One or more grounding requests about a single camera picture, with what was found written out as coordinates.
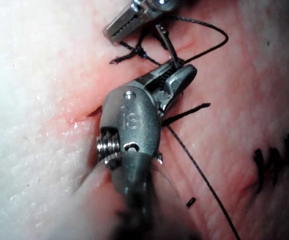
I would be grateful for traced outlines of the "left arm needle driver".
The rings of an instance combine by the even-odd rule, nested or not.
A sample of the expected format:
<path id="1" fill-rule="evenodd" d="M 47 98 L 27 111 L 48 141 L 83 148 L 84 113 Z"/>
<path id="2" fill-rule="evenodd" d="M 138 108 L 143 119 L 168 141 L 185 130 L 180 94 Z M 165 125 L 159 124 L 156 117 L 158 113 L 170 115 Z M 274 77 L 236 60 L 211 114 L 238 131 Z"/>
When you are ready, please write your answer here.
<path id="1" fill-rule="evenodd" d="M 181 2 L 181 0 L 132 0 L 131 8 L 139 14 L 156 16 L 175 10 Z"/>

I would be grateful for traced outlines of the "right arm needle driver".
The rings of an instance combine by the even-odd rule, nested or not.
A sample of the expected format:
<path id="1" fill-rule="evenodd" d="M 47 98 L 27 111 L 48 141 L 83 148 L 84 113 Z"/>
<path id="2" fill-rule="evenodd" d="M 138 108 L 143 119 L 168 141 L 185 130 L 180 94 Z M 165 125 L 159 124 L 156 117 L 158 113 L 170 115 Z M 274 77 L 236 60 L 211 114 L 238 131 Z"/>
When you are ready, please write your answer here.
<path id="1" fill-rule="evenodd" d="M 96 139 L 97 159 L 109 168 L 148 168 L 158 152 L 161 118 L 153 97 L 122 85 L 105 97 Z"/>

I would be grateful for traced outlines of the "right arm needle driver jaw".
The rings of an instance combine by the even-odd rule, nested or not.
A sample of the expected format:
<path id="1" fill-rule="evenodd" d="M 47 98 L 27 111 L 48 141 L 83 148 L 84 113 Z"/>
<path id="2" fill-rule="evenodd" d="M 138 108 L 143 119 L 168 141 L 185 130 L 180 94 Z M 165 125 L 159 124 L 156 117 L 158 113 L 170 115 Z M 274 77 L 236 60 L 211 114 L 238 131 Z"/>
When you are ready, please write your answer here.
<path id="1" fill-rule="evenodd" d="M 192 64 L 185 65 L 169 76 L 162 89 L 153 94 L 157 103 L 157 111 L 160 116 L 165 115 L 180 94 L 194 80 L 197 72 L 198 70 Z"/>
<path id="2" fill-rule="evenodd" d="M 178 69 L 182 68 L 184 64 L 185 61 L 181 58 L 177 59 L 177 66 L 173 60 L 168 60 L 154 70 L 136 78 L 135 81 L 145 88 L 162 88 L 167 78 L 174 74 Z"/>

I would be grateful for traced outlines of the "left arm needle driver jaw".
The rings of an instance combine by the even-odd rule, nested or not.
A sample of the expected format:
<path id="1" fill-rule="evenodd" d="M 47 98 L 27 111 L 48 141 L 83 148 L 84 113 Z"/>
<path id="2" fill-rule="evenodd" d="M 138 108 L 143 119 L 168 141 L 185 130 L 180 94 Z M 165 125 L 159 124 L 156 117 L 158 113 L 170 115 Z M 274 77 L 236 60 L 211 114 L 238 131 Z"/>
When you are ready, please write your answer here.
<path id="1" fill-rule="evenodd" d="M 164 14 L 158 12 L 125 11 L 117 15 L 107 26 L 107 38 L 111 43 L 120 43 L 135 30 Z"/>
<path id="2" fill-rule="evenodd" d="M 127 5 L 103 30 L 106 37 L 127 37 L 137 27 L 141 13 L 136 13 L 131 4 Z"/>

